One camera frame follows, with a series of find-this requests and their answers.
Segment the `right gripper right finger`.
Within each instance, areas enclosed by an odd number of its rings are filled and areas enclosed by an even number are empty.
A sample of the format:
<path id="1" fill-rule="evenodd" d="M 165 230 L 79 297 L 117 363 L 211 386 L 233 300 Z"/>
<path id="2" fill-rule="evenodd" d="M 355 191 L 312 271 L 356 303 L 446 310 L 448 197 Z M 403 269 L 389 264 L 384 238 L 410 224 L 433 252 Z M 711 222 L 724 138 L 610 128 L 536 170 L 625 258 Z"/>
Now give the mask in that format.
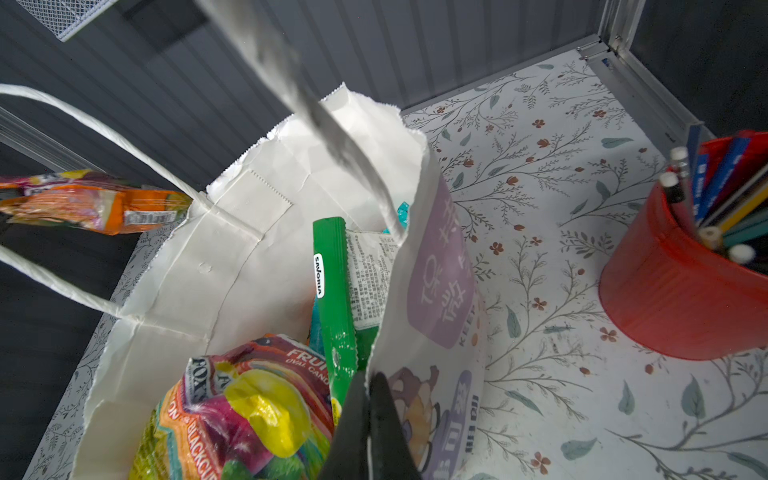
<path id="1" fill-rule="evenodd" d="M 373 480 L 420 480 L 394 399 L 383 373 L 369 384 L 369 476 Z"/>

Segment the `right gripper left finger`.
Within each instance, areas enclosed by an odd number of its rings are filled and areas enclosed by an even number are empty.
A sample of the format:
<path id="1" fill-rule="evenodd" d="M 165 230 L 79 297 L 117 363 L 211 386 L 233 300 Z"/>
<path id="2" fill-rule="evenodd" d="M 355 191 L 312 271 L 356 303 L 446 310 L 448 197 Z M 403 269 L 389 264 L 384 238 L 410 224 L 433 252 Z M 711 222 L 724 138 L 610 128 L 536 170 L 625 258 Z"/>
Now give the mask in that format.
<path id="1" fill-rule="evenodd" d="M 370 433 L 369 394 L 366 374 L 357 372 L 347 392 L 330 451 L 320 480 L 366 480 Z"/>

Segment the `orange Fox's packet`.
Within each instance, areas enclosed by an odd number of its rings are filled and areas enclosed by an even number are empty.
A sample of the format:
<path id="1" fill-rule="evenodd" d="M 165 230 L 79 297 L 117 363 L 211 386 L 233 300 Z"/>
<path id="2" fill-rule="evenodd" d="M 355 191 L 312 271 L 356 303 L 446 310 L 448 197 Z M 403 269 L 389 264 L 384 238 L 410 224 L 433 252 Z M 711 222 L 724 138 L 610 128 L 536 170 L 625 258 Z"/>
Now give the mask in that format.
<path id="1" fill-rule="evenodd" d="M 191 358 L 152 411 L 132 479 L 315 479 L 334 421 L 323 356 L 285 335 Z"/>
<path id="2" fill-rule="evenodd" d="M 142 233 L 174 223 L 191 204 L 184 193 L 88 169 L 1 179 L 1 213 L 16 224 Z"/>

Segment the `dark green snack packet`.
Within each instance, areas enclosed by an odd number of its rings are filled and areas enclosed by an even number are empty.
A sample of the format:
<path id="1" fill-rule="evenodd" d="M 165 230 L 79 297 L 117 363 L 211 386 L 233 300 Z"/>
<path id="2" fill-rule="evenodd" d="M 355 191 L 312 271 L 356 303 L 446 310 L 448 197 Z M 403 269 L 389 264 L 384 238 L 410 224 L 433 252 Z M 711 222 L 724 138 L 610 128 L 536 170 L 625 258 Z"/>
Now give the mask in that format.
<path id="1" fill-rule="evenodd" d="M 333 421 L 353 377 L 367 369 L 384 318 L 398 245 L 388 233 L 349 230 L 341 217 L 313 223 L 313 274 Z"/>

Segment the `white paper gift bag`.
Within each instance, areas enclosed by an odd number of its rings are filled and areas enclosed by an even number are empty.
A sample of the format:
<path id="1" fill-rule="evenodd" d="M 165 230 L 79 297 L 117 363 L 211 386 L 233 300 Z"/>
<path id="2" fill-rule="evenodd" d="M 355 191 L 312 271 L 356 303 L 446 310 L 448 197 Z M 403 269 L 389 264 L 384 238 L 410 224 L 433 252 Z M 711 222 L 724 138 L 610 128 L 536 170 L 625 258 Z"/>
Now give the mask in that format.
<path id="1" fill-rule="evenodd" d="M 483 390 L 486 310 L 441 169 L 398 108 L 340 86 L 309 89 L 297 53 L 251 1 L 202 1 L 210 19 L 290 116 L 206 192 L 123 304 L 101 299 L 10 249 L 2 261 L 116 322 L 84 407 L 75 479 L 124 479 L 150 409 L 193 357 L 263 333 L 298 335 L 315 292 L 312 224 L 341 216 L 398 245 L 366 377 L 439 371 L 443 414 L 426 479 L 453 479 L 470 452 Z M 397 208 L 410 205 L 404 230 Z"/>

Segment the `teal snack packet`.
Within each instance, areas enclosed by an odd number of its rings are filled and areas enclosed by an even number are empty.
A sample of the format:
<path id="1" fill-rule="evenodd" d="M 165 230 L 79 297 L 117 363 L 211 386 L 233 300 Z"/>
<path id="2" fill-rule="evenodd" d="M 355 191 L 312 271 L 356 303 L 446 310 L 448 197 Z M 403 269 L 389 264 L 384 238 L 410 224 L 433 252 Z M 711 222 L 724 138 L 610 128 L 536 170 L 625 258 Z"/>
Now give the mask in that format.
<path id="1" fill-rule="evenodd" d="M 407 202 L 402 202 L 397 208 L 399 223 L 404 230 L 408 228 L 409 210 L 410 205 Z"/>

